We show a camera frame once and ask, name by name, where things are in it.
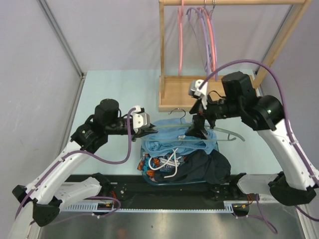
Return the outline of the aluminium corner frame post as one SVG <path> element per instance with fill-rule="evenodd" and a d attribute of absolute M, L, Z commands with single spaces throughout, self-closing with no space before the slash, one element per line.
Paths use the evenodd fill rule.
<path fill-rule="evenodd" d="M 46 0 L 37 0 L 36 1 L 42 10 L 45 18 L 47 19 L 47 22 L 49 26 L 51 27 L 53 33 L 55 34 L 58 42 L 60 43 L 62 50 L 64 51 L 65 55 L 67 56 L 68 60 L 70 61 L 73 69 L 77 73 L 80 79 L 83 79 L 84 72 L 81 70 L 81 67 L 70 47 L 70 44 L 67 41 L 67 38 L 65 37 L 56 17 L 54 16 L 53 11 L 51 10 L 48 2 Z"/>

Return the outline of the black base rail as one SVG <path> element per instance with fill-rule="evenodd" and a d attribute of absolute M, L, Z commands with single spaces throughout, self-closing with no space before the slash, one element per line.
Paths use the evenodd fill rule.
<path fill-rule="evenodd" d="M 177 186 L 154 186 L 142 175 L 105 175 L 110 190 L 115 192 L 122 209 L 128 210 L 212 210 L 222 209 L 225 202 L 248 203 L 255 194 L 240 192 L 233 183 L 235 176 L 224 185 L 196 183 Z"/>

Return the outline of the sage green hanger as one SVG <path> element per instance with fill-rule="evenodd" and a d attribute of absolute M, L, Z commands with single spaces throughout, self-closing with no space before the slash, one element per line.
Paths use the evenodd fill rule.
<path fill-rule="evenodd" d="M 178 119 L 179 123 L 172 123 L 173 119 L 160 120 L 161 123 L 156 123 L 154 129 L 158 133 L 149 135 L 147 139 L 142 139 L 144 141 L 150 142 L 178 142 L 178 141 L 204 141 L 204 142 L 218 142 L 218 141 L 235 141 L 237 139 L 245 142 L 245 138 L 240 134 L 215 127 L 211 129 L 209 125 L 205 124 L 205 129 L 208 133 L 208 139 L 201 139 L 192 136 L 186 136 L 185 132 L 192 125 L 192 123 L 183 122 L 183 117 Z"/>

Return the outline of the wooden clothes rack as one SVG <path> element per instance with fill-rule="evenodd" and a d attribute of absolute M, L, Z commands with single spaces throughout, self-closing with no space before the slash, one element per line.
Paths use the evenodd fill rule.
<path fill-rule="evenodd" d="M 197 5 L 291 5 L 282 26 L 276 33 L 269 50 L 262 62 L 268 67 L 272 66 L 287 40 L 295 30 L 302 16 L 310 6 L 310 0 L 160 0 L 159 1 L 159 38 L 160 38 L 160 76 L 159 76 L 159 100 L 160 112 L 170 112 L 176 108 L 185 111 L 191 109 L 195 99 L 188 95 L 188 86 L 192 80 L 203 79 L 203 76 L 184 75 L 169 76 L 164 68 L 164 7 L 178 6 L 178 36 L 182 39 L 181 20 L 184 6 Z"/>

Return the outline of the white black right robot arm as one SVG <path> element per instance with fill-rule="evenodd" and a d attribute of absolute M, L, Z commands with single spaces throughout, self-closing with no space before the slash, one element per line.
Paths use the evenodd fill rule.
<path fill-rule="evenodd" d="M 284 108 L 274 96 L 259 97 L 249 75 L 240 71 L 223 76 L 225 96 L 213 101 L 203 80 L 193 80 L 188 94 L 196 99 L 189 111 L 193 116 L 187 136 L 208 139 L 205 123 L 215 127 L 216 120 L 240 117 L 241 121 L 270 147 L 282 171 L 277 174 L 256 175 L 242 173 L 230 187 L 230 195 L 241 200 L 247 194 L 271 195 L 285 206 L 310 203 L 315 197 L 319 171 L 301 157 L 295 139 L 289 136 Z"/>

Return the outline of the blue patterned shorts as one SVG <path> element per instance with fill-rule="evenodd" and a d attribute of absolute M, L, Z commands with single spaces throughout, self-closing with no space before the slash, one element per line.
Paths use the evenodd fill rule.
<path fill-rule="evenodd" d="M 177 175 L 178 168 L 185 162 L 186 156 L 175 151 L 157 157 L 151 157 L 148 152 L 142 151 L 137 169 L 153 181 L 155 181 L 156 173 L 164 179 L 169 179 Z"/>

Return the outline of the light blue shorts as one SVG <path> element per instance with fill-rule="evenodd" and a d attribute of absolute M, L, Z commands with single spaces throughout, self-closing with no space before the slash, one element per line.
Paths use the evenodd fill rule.
<path fill-rule="evenodd" d="M 204 150 L 210 154 L 218 149 L 217 136 L 208 131 L 208 139 L 187 136 L 188 126 L 185 120 L 162 119 L 155 122 L 157 133 L 142 138 L 141 160 L 137 169 L 150 178 L 156 173 L 168 173 L 168 178 L 178 172 L 178 167 L 186 162 L 186 157 L 197 151 Z"/>

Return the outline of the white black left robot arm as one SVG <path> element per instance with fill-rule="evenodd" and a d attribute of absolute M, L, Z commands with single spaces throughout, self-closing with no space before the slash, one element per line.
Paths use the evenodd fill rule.
<path fill-rule="evenodd" d="M 18 218 L 22 209 L 31 203 L 32 219 L 43 227 L 51 223 L 61 209 L 70 204 L 91 197 L 107 198 L 110 186 L 103 182 L 101 174 L 90 176 L 84 184 L 77 184 L 70 193 L 57 195 L 57 191 L 72 172 L 90 157 L 106 164 L 124 164 L 131 155 L 132 142 L 155 133 L 157 130 L 143 107 L 134 106 L 122 116 L 116 100 L 102 100 L 95 107 L 94 114 L 71 135 L 70 141 L 50 166 L 31 183 L 26 186 L 17 185 L 13 189 L 12 193 L 20 203 L 15 217 Z M 127 155 L 120 161 L 109 161 L 95 155 L 95 152 L 108 142 L 111 135 L 128 137 Z"/>

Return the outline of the purple hanger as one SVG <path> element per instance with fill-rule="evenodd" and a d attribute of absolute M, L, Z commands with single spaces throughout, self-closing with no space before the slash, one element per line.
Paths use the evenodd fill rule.
<path fill-rule="evenodd" d="M 192 22 L 191 15 L 192 13 L 195 13 L 197 16 L 197 25 Z M 206 75 L 211 73 L 211 66 L 210 66 L 210 50 L 209 50 L 209 42 L 208 42 L 208 36 L 206 31 L 206 25 L 204 20 L 204 14 L 203 11 L 195 8 L 195 7 L 189 7 L 186 11 L 187 20 L 190 23 L 190 26 L 193 30 L 196 43 L 198 46 L 199 54 L 202 54 L 202 50 L 205 50 L 205 59 L 203 56 L 201 56 L 202 64 L 205 70 Z"/>

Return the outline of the pink hanger left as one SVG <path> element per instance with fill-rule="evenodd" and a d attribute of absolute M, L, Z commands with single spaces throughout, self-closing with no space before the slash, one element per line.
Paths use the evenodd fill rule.
<path fill-rule="evenodd" d="M 177 9 L 177 26 L 178 26 L 178 42 L 179 42 L 179 65 L 178 76 L 181 76 L 182 63 L 183 63 L 183 12 L 184 12 L 184 0 L 181 0 L 181 5 Z"/>

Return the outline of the dark navy shorts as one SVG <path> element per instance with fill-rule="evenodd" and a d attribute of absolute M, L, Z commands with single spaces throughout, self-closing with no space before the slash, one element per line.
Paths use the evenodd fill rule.
<path fill-rule="evenodd" d="M 177 167 L 175 176 L 171 172 L 154 174 L 160 183 L 190 183 L 205 181 L 210 184 L 223 184 L 231 173 L 228 159 L 216 149 L 207 154 L 204 150 L 196 150 L 186 156 L 186 162 Z"/>

